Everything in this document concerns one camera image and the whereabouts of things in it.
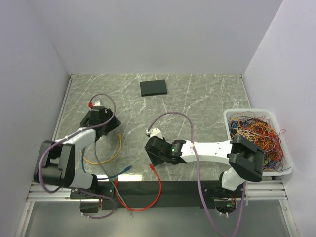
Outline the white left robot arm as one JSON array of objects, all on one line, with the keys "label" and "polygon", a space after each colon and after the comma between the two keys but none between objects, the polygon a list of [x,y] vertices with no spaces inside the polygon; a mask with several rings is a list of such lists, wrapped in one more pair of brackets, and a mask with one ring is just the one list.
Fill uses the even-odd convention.
[{"label": "white left robot arm", "polygon": [[76,172],[80,151],[120,126],[110,108],[92,106],[72,135],[57,141],[44,141],[33,174],[33,181],[58,188],[79,188],[87,198],[99,194],[95,174]]}]

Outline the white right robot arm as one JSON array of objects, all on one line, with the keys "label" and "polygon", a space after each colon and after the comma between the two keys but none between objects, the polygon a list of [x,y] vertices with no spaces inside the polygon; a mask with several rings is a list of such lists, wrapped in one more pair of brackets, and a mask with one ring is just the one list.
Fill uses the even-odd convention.
[{"label": "white right robot arm", "polygon": [[217,185],[219,195],[230,196],[244,181],[261,182],[265,152],[246,138],[238,135],[223,142],[191,142],[152,136],[145,145],[153,166],[163,163],[173,165],[192,162],[215,162],[229,165]]}]

